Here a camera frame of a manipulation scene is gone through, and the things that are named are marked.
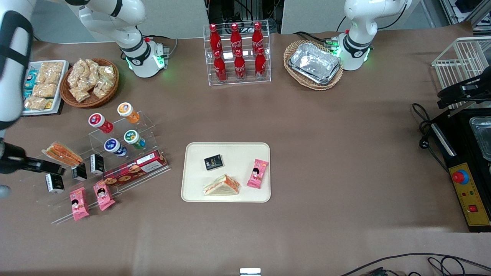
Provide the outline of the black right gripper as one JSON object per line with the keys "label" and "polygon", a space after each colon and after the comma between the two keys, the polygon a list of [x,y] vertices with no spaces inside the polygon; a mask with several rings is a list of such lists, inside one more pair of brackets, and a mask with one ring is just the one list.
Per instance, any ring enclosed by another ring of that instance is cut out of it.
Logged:
{"label": "black right gripper", "polygon": [[0,173],[11,174],[24,169],[36,173],[64,175],[66,169],[59,164],[36,158],[28,158],[25,149],[0,141]]}

